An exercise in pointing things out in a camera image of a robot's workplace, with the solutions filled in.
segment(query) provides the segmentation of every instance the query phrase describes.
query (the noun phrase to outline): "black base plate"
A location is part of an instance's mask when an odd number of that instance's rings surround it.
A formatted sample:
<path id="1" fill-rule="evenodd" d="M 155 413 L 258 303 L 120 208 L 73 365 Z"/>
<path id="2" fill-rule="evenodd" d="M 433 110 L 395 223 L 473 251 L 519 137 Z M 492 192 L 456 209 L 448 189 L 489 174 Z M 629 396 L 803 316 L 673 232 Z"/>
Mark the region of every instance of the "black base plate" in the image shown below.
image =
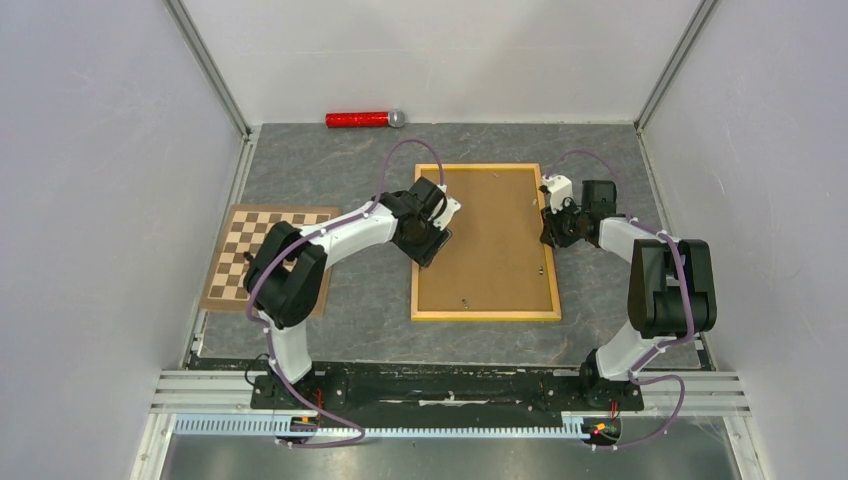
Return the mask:
<path id="1" fill-rule="evenodd" d="M 320 391 L 323 408 L 369 428 L 555 427 L 560 412 L 611 406 L 584 399 L 576 371 L 544 367 L 315 362 L 296 388 L 313 403 Z M 628 388 L 619 410 L 644 409 L 639 387 Z M 278 378 L 260 376 L 251 408 L 303 407 Z"/>

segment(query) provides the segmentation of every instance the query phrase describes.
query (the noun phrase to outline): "cork board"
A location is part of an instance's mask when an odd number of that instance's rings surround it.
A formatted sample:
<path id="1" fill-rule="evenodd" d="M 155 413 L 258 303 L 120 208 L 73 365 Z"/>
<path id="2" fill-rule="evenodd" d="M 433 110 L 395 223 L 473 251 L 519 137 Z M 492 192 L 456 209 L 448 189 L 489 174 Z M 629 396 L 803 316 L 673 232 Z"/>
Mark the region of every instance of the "cork board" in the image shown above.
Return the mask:
<path id="1" fill-rule="evenodd" d="M 227 222 L 224 225 L 215 248 L 200 308 L 210 312 L 240 312 L 247 305 L 248 293 L 242 287 L 242 279 L 247 273 L 247 261 L 244 252 L 253 255 L 259 251 L 265 234 L 278 222 L 288 222 L 303 228 L 315 225 L 339 216 L 341 210 L 335 207 L 286 207 L 280 205 L 237 204 L 230 207 Z M 295 262 L 283 261 L 283 267 L 291 270 Z M 324 272 L 318 303 L 312 315 L 320 316 L 327 304 L 327 289 L 330 282 L 330 270 Z"/>
<path id="2" fill-rule="evenodd" d="M 420 176 L 438 182 L 438 166 L 417 165 Z M 562 318 L 553 251 L 539 241 L 540 180 L 537 164 L 445 165 L 448 194 L 462 209 L 430 267 L 413 263 L 413 320 Z"/>

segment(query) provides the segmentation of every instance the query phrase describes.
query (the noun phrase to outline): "red can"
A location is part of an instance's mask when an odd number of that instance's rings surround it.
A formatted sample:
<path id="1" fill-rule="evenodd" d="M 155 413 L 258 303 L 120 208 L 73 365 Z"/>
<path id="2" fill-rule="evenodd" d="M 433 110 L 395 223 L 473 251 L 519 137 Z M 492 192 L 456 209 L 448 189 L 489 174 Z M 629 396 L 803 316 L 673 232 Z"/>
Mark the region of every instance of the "red can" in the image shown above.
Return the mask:
<path id="1" fill-rule="evenodd" d="M 329 128 L 394 127 L 406 124 L 401 110 L 388 112 L 328 113 L 324 122 Z"/>

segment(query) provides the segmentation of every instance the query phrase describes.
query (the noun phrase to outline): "gray floor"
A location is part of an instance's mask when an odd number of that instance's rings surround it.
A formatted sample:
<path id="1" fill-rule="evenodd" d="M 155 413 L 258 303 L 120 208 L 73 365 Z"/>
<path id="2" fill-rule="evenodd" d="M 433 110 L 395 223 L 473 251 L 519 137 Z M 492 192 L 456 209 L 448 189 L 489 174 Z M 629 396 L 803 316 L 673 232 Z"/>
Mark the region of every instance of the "gray floor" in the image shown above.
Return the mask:
<path id="1" fill-rule="evenodd" d="M 408 125 L 400 130 L 328 130 L 323 125 L 264 125 L 242 203 L 338 206 L 349 211 L 374 195 L 383 156 L 416 136 L 452 163 L 539 163 L 569 148 L 607 157 L 619 170 L 640 220 L 659 214 L 629 125 Z M 416 163 L 432 163 L 418 145 L 401 148 L 386 188 L 409 188 Z M 570 157 L 558 169 L 572 179 L 611 178 L 603 165 Z M 308 322 L 313 358 L 334 361 L 504 363 L 576 366 L 626 321 L 629 266 L 585 242 L 555 254 L 563 319 L 557 323 L 413 323 L 409 259 L 392 245 L 337 264 L 323 317 Z M 262 332 L 239 314 L 208 315 L 202 357 L 252 358 L 265 351 Z M 694 347 L 680 347 L 652 366 L 698 366 Z"/>
<path id="2" fill-rule="evenodd" d="M 657 421 L 625 419 L 623 441 Z M 741 478 L 720 418 L 681 419 L 668 435 L 618 452 L 576 440 L 374 440 L 326 450 L 287 450 L 269 438 L 176 435 L 163 479 L 569 479 L 730 480 Z"/>

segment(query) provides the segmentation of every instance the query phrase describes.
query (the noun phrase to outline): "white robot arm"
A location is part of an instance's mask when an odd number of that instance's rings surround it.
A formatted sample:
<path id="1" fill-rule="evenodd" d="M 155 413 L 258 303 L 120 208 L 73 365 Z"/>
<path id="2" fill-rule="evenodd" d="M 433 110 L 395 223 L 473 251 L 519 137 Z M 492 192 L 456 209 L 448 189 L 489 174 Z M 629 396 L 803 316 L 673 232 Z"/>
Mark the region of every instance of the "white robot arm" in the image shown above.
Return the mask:
<path id="1" fill-rule="evenodd" d="M 450 239 L 447 226 L 461 207 L 446 191 L 444 185 L 419 178 L 409 191 L 384 193 L 340 218 L 302 230 L 286 222 L 278 223 L 255 258 L 245 254 L 250 267 L 244 286 L 252 292 L 262 272 L 286 247 L 315 235 L 287 256 L 289 261 L 297 260 L 292 271 L 278 266 L 256 297 L 259 316 L 268 322 L 274 351 L 279 352 L 276 360 L 290 382 L 297 382 L 312 368 L 304 320 L 318 300 L 324 272 L 360 250 L 388 242 L 419 265 L 430 265 Z"/>
<path id="2" fill-rule="evenodd" d="M 716 319 L 715 287 L 710 252 L 701 240 L 671 238 L 674 245 L 637 226 L 635 218 L 616 214 L 616 186 L 611 181 L 583 182 L 582 205 L 572 197 L 572 183 L 562 176 L 542 179 L 550 205 L 541 211 L 544 229 L 540 240 L 554 248 L 583 239 L 615 253 L 631 264 L 627 296 L 629 321 L 609 343 L 593 350 L 581 367 L 590 387 L 614 389 L 638 373 L 640 361 L 655 346 L 687 332 L 682 295 L 688 295 L 696 332 L 707 331 Z M 688 292 L 681 292 L 671 248 L 684 260 Z"/>

